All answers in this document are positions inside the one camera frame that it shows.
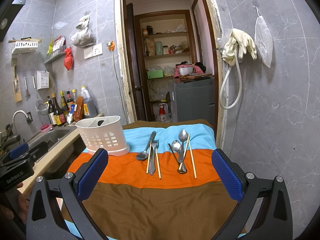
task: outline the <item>white rubber gloves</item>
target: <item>white rubber gloves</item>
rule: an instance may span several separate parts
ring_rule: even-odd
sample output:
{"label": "white rubber gloves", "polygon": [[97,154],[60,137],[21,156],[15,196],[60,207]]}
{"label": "white rubber gloves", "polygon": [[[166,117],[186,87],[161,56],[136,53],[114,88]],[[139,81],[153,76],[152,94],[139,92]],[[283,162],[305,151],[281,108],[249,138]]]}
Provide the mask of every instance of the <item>white rubber gloves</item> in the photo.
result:
{"label": "white rubber gloves", "polygon": [[239,59],[243,58],[243,55],[247,54],[247,51],[250,53],[251,57],[254,60],[257,59],[256,45],[254,44],[254,41],[250,37],[250,35],[241,30],[232,29],[229,40],[224,46],[222,53],[222,59],[230,66],[233,66],[235,64],[234,50],[236,48],[236,45],[239,45]]}

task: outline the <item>red plastic bag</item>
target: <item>red plastic bag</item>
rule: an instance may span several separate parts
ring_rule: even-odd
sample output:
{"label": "red plastic bag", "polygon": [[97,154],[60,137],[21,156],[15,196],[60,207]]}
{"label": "red plastic bag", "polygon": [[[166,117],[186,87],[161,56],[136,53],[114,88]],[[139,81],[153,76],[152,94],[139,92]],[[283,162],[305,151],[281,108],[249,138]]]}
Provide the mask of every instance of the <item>red plastic bag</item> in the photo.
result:
{"label": "red plastic bag", "polygon": [[71,47],[69,49],[65,49],[64,53],[66,54],[66,57],[64,58],[64,66],[66,67],[67,70],[70,70],[73,65]]}

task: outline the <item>pink cloth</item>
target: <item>pink cloth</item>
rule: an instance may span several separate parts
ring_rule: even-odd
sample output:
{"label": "pink cloth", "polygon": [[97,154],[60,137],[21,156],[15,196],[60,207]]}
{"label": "pink cloth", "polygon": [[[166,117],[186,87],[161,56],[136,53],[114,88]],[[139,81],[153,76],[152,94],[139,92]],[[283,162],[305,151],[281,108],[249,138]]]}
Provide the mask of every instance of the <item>pink cloth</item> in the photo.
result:
{"label": "pink cloth", "polygon": [[176,78],[176,77],[179,77],[179,76],[180,76],[180,75],[179,75],[179,68],[182,68],[182,67],[194,67],[197,74],[203,74],[203,71],[201,70],[201,68],[199,68],[199,67],[196,66],[196,65],[179,65],[179,66],[177,66],[177,67],[174,69],[173,78]]}

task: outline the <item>wooden chopstick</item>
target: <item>wooden chopstick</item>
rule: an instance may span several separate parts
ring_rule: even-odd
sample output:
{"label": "wooden chopstick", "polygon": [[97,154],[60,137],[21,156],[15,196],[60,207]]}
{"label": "wooden chopstick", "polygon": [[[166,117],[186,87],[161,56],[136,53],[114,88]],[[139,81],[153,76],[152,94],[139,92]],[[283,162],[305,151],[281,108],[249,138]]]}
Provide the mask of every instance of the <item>wooden chopstick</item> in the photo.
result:
{"label": "wooden chopstick", "polygon": [[156,148],[156,158],[157,158],[159,179],[161,179],[161,172],[160,172],[160,166],[159,166],[159,159],[158,159],[158,151],[157,151],[157,148]]}
{"label": "wooden chopstick", "polygon": [[151,143],[150,143],[150,146],[149,146],[149,155],[148,155],[148,164],[147,164],[147,172],[146,172],[146,174],[148,174],[148,173],[149,173],[150,152],[151,152]]}
{"label": "wooden chopstick", "polygon": [[186,157],[186,152],[187,152],[187,148],[188,148],[189,139],[190,139],[190,134],[188,135],[188,140],[187,140],[186,148],[184,149],[184,154],[183,154],[183,161],[182,161],[182,163],[180,164],[179,170],[181,170],[182,164],[183,164],[183,162],[184,162],[184,158]]}
{"label": "wooden chopstick", "polygon": [[195,162],[193,160],[193,154],[192,154],[192,149],[189,141],[189,148],[190,148],[190,154],[191,154],[191,160],[192,160],[192,166],[193,166],[193,173],[195,175],[195,179],[197,178],[197,173],[196,173],[196,167],[195,167]]}

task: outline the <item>metal bolt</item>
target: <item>metal bolt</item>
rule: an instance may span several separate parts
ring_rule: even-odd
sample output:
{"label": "metal bolt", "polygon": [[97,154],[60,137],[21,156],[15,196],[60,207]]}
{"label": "metal bolt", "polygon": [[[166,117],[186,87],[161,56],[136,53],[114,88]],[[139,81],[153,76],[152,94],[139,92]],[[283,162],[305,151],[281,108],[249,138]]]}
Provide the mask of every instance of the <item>metal bolt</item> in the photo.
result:
{"label": "metal bolt", "polygon": [[254,178],[254,174],[251,173],[251,172],[248,172],[248,173],[246,174],[246,176],[247,176],[248,179],[253,179],[253,178]]}
{"label": "metal bolt", "polygon": [[39,176],[39,177],[36,179],[37,182],[41,182],[42,180],[43,180],[43,177],[42,177],[42,176]]}
{"label": "metal bolt", "polygon": [[65,177],[66,179],[71,179],[72,176],[73,176],[73,173],[72,173],[72,172],[67,172],[67,173],[64,175],[64,177]]}
{"label": "metal bolt", "polygon": [[277,181],[278,182],[282,182],[283,181],[283,178],[281,176],[277,176]]}

